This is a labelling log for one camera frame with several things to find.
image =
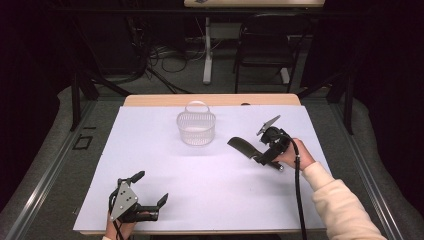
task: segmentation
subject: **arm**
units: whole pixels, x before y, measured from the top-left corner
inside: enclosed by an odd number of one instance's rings
[[[109,221],[110,215],[108,212],[108,219],[106,220],[106,233],[105,236],[103,237],[103,240],[115,240],[115,239],[119,239],[115,226],[113,226],[113,222]],[[117,224],[118,226],[121,225],[121,223],[119,222],[119,220],[117,220]],[[120,228],[120,232],[122,234],[122,236],[125,239],[128,239],[132,233],[132,231],[134,230],[135,225],[137,224],[137,222],[134,223],[122,223],[121,228]]]
[[[385,239],[371,222],[359,199],[341,180],[335,180],[310,155],[303,142],[295,139],[300,152],[300,170],[309,182],[314,194],[312,200],[330,239]],[[294,167],[294,150],[277,157]]]

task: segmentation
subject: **white tabletop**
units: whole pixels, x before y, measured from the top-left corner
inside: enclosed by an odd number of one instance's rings
[[[216,136],[205,147],[184,144],[176,118],[184,107],[121,107],[93,181],[74,226],[83,234],[102,234],[108,197],[118,178],[145,171],[132,185],[142,205],[168,202],[157,222],[137,224],[137,234],[286,232],[300,229],[294,170],[279,172],[257,164],[230,147],[238,136],[260,151],[256,132],[265,121],[301,138],[328,170],[317,136],[303,106],[211,106]],[[311,201],[312,190],[301,177],[301,193],[309,229],[323,229]]]
[[[325,0],[207,0],[199,3],[195,0],[185,0],[186,7],[195,8],[225,8],[225,7],[322,7]]]

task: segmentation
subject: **gray mat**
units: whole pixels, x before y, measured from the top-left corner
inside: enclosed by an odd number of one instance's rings
[[[83,236],[72,230],[76,220],[73,212],[84,201],[121,104],[122,102],[119,101],[99,101],[96,104],[79,133],[81,138],[75,145],[77,149],[69,153],[61,173],[31,224],[25,239],[99,239],[99,236]],[[358,195],[374,223],[384,232],[356,171],[349,146],[336,123],[336,116],[325,101],[306,101],[303,104],[308,109],[333,175],[343,179]],[[87,149],[84,149],[89,137],[92,137],[91,143]],[[107,201],[108,199],[99,199],[99,204],[104,204],[106,209]],[[282,239],[300,239],[300,234],[283,234],[281,237]],[[326,238],[325,232],[309,234],[309,239]]]

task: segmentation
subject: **table leg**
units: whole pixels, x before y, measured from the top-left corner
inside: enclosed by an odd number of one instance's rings
[[[212,75],[212,52],[211,52],[211,33],[210,33],[210,19],[206,17],[205,25],[205,38],[206,38],[206,60],[205,60],[205,71],[203,73],[203,84],[211,83]]]
[[[282,68],[280,70],[281,79],[283,79],[284,84],[288,84],[290,82],[290,75],[289,71],[287,71],[287,68]]]

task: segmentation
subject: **white sleeve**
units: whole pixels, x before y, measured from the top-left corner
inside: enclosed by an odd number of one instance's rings
[[[335,180],[321,163],[311,164],[302,175],[314,190],[312,200],[329,239],[386,239],[356,195],[342,180]]]

